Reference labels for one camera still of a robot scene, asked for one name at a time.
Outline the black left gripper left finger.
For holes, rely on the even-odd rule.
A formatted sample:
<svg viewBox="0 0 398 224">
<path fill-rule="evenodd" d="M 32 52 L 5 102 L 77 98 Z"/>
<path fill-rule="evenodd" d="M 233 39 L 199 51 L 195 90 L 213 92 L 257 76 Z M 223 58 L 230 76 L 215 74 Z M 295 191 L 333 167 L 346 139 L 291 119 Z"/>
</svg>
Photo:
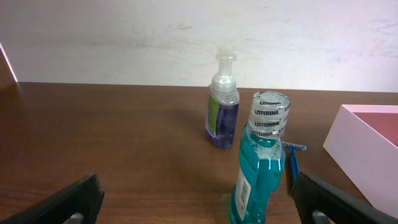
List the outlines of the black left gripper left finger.
<svg viewBox="0 0 398 224">
<path fill-rule="evenodd" d="M 64 223 L 73 215 L 80 215 L 81 223 L 95 223 L 103 199 L 98 176 L 89 174 L 1 223 Z"/>
</svg>

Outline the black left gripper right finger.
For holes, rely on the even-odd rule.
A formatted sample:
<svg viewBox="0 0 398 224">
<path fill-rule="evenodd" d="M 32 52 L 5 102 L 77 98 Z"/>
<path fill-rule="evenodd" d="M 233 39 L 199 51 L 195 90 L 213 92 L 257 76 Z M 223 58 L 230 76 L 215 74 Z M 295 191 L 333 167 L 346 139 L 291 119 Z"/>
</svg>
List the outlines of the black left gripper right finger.
<svg viewBox="0 0 398 224">
<path fill-rule="evenodd" d="M 303 172 L 292 189 L 295 206 L 304 224 L 397 224 L 397 219 L 377 210 L 325 181 Z"/>
</svg>

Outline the teal Listerine mouthwash bottle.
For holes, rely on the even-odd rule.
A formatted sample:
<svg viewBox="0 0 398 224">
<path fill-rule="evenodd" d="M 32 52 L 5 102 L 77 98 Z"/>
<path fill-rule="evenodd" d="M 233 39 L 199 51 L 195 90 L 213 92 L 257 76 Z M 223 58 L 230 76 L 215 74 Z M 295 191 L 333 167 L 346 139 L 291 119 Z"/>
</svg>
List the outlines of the teal Listerine mouthwash bottle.
<svg viewBox="0 0 398 224">
<path fill-rule="evenodd" d="M 238 178 L 231 195 L 230 222 L 265 223 L 266 208 L 277 190 L 285 166 L 281 136 L 290 99 L 275 91 L 254 94 L 249 118 L 241 133 Z"/>
</svg>

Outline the purple foaming soap pump bottle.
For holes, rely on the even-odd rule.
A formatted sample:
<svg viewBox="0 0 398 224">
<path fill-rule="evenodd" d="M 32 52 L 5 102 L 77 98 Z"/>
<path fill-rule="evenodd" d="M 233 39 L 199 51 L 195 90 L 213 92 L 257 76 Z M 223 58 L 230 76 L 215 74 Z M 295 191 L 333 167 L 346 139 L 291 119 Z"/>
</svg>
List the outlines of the purple foaming soap pump bottle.
<svg viewBox="0 0 398 224">
<path fill-rule="evenodd" d="M 205 128 L 213 145 L 229 149 L 233 146 L 240 101 L 236 78 L 232 73 L 232 65 L 237 56 L 230 50 L 219 49 L 216 59 L 219 63 L 218 72 L 208 85 Z"/>
</svg>

